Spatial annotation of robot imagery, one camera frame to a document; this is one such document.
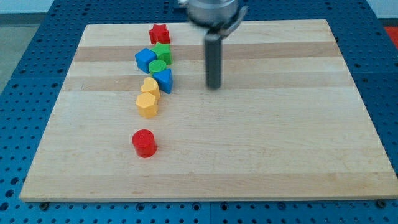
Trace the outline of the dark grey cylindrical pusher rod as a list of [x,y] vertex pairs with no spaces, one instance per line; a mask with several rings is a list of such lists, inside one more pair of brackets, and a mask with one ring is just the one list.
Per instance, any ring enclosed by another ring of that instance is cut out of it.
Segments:
[[217,90],[221,86],[222,37],[217,33],[208,32],[204,36],[206,85]]

